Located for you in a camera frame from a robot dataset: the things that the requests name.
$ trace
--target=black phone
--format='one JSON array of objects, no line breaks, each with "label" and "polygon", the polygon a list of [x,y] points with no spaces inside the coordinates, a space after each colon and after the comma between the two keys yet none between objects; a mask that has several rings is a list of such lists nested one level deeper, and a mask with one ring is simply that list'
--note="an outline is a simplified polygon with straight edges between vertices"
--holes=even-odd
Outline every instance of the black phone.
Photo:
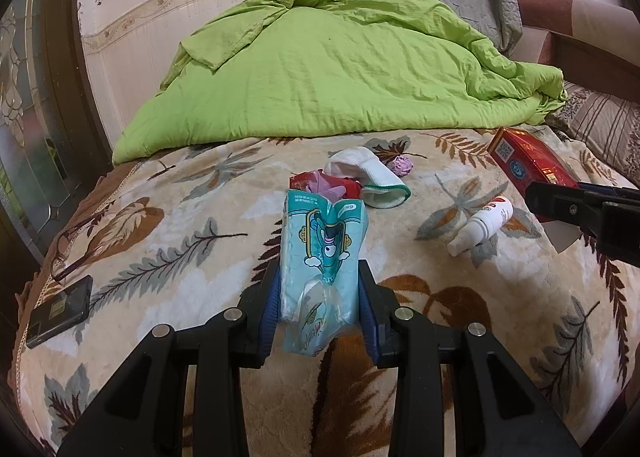
[{"label": "black phone", "polygon": [[37,306],[29,318],[27,347],[33,349],[86,320],[93,284],[91,275],[86,275]]}]

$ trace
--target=green comforter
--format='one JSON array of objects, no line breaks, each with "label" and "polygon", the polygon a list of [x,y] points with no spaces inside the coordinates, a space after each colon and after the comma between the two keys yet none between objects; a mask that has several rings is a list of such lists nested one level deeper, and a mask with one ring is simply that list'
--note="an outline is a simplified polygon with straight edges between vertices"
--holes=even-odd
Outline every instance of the green comforter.
[{"label": "green comforter", "polygon": [[245,0],[184,39],[113,162],[250,136],[540,123],[562,72],[437,0]]}]

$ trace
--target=leaf pattern bedspread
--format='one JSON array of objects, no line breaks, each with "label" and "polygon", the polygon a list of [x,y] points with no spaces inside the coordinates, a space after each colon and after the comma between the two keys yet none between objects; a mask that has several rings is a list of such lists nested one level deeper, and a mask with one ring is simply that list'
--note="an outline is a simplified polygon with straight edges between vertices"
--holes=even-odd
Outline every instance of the leaf pattern bedspread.
[{"label": "leaf pattern bedspread", "polygon": [[[580,142],[525,127],[581,180],[630,186]],[[640,271],[583,238],[561,255],[487,156],[494,130],[396,130],[330,138],[247,139],[186,147],[140,163],[71,240],[83,262],[63,283],[94,277],[89,319],[16,360],[20,410],[50,452],[146,333],[206,322],[235,305],[280,252],[282,206],[292,174],[333,152],[366,146],[381,160],[415,163],[412,197],[369,209],[360,257],[401,303],[436,323],[490,328],[584,443],[628,381],[640,339]],[[446,243],[493,196],[514,214],[488,242],[453,259]],[[58,292],[49,279],[38,304]],[[396,374],[371,367],[362,339],[333,341],[317,358],[284,353],[280,329],[260,371],[242,371],[250,450],[260,456],[386,455]],[[193,385],[194,373],[189,381]],[[447,454],[453,455],[449,373],[443,368]],[[190,454],[188,394],[184,454]]]}]

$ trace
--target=cartoon character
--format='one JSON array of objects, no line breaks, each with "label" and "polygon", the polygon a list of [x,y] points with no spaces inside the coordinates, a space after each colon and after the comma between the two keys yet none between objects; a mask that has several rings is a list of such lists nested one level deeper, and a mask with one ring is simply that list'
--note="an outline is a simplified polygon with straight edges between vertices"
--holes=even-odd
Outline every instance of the cartoon character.
[{"label": "cartoon character", "polygon": [[306,244],[305,263],[317,267],[325,277],[333,280],[342,261],[349,257],[347,248],[351,239],[345,234],[344,221],[325,224],[316,209],[306,214],[306,224],[299,233],[300,240]]}]

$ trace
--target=metal bolt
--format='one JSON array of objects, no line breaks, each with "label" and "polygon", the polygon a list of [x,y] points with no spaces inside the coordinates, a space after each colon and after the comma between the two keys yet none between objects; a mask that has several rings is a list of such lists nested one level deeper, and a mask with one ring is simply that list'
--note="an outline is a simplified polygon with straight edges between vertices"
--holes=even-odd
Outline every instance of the metal bolt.
[{"label": "metal bolt", "polygon": [[164,338],[170,332],[169,326],[166,323],[159,323],[153,329],[151,329],[151,334],[156,338]]},{"label": "metal bolt", "polygon": [[414,317],[414,312],[408,307],[398,307],[394,314],[398,320],[411,320]]},{"label": "metal bolt", "polygon": [[225,317],[225,320],[235,322],[242,318],[242,310],[238,309],[238,307],[232,307],[231,309],[227,309],[223,316]]},{"label": "metal bolt", "polygon": [[478,322],[470,323],[469,327],[467,327],[466,329],[473,336],[484,336],[486,334],[486,327]]}]

